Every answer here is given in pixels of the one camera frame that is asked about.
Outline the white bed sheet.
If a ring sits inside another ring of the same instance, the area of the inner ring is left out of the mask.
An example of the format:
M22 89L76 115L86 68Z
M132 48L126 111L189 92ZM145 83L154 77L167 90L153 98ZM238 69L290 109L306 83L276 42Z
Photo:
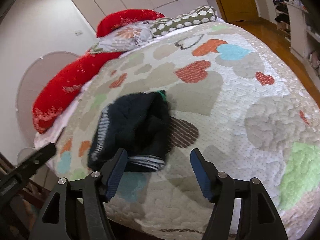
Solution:
M223 20L219 17L217 17L217 20L215 22L222 22ZM151 42L157 41L163 37L168 37L171 35L175 35L178 33L182 33L186 30L189 30L191 27L186 27L183 29L178 29L176 31L173 31L171 33L168 33L167 35L164 36L160 36L160 37L154 37L153 39L148 43L150 44ZM42 147L43 145L45 145L47 142L55 142L57 140L57 137L59 136L59 134L61 133L61 131L63 130L64 127L66 127L67 122L70 118L70 116L72 115L72 113L75 111L75 108L78 105L78 101L80 99L80 95L81 93L87 89L87 86L91 83L91 80L89 80L88 82L86 82L81 90L80 93L75 97L75 99L71 102L71 104L66 108L66 110L64 110L54 121L53 125L51 128L49 128L48 130L46 130L46 132L40 134L39 132L36 133L36 137L34 140L34 146L36 148Z

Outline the heart patterned quilt bedspread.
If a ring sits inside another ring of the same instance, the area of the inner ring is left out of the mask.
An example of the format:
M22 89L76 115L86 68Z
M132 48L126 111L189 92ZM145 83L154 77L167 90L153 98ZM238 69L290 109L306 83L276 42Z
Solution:
M108 61L57 143L55 174L85 178L103 108L158 90L170 103L171 152L160 171L123 175L108 217L161 239L201 239L213 205L190 165L198 148L219 171L260 179L288 238L300 239L319 210L319 107L266 44L231 24L199 25Z

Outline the olive polka dot pillow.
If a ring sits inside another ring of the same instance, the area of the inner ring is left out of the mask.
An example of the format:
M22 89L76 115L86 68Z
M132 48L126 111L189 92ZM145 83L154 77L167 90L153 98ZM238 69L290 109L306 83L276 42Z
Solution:
M181 14L173 18L159 18L150 24L150 30L154 37L160 37L178 29L215 22L216 20L217 12L215 8L210 5L204 5L197 7L189 13Z

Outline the red long bolster pillow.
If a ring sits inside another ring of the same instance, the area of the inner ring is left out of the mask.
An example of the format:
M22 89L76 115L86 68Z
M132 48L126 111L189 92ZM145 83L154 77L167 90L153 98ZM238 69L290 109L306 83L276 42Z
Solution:
M163 18L160 12L149 9L127 9L112 13L98 24L97 37L130 23ZM82 86L99 73L107 62L118 58L121 52L91 54L86 52L60 70L44 87L33 104L33 126L40 134L52 127L55 119L80 93Z

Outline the navy striped pants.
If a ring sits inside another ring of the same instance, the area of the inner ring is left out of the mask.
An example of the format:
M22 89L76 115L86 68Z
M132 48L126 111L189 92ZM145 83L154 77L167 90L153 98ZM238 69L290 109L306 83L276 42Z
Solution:
M87 166L97 171L123 148L128 171L159 171L171 150L170 125L164 90L121 96L101 111Z

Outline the beige rounded headboard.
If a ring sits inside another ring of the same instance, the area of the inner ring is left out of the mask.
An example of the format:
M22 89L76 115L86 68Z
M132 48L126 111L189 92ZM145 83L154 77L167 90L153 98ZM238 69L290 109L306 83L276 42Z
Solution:
M79 56L55 51L39 57L23 74L16 95L17 123L27 146L33 146L36 130L33 126L33 103L47 83L67 64Z

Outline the white shelving unit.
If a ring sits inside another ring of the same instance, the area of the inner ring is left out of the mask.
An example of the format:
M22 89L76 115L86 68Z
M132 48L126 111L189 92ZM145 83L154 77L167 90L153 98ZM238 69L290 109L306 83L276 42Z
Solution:
M277 28L287 35L291 53L319 79L319 31L300 0L272 0Z

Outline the floral white pillow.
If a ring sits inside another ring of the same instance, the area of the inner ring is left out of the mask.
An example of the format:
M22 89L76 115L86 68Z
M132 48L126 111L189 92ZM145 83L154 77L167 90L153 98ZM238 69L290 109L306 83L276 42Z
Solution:
M139 21L118 28L98 38L90 49L90 54L126 52L148 44L153 35L150 30L152 21Z

